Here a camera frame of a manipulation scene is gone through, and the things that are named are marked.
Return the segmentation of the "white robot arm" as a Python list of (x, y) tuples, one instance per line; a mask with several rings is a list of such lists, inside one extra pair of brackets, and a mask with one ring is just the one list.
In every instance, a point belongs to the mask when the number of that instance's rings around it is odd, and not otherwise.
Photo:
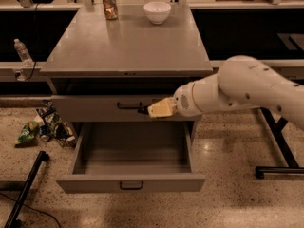
[(180, 86), (173, 96), (147, 108), (152, 118), (175, 114), (196, 117), (207, 112), (263, 107), (304, 128), (304, 86), (281, 76), (258, 59), (235, 56), (218, 72)]

